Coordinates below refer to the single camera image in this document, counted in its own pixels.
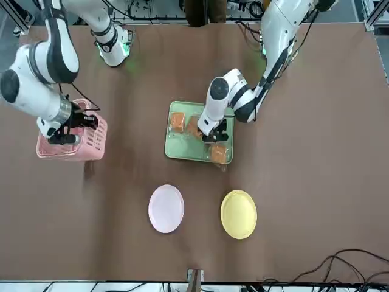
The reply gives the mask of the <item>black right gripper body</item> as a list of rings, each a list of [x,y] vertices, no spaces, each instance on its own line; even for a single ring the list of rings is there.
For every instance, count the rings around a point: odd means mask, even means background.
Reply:
[[[86,114],[86,111],[75,103],[72,103],[71,115],[67,120],[67,134],[71,132],[71,128],[90,127],[91,117]]]

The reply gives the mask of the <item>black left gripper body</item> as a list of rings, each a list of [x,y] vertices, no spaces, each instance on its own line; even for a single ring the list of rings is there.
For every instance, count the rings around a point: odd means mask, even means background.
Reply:
[[[208,136],[202,135],[202,141],[204,143],[218,143],[226,142],[229,139],[227,134],[227,119],[223,119],[222,122],[214,129],[211,130]]]

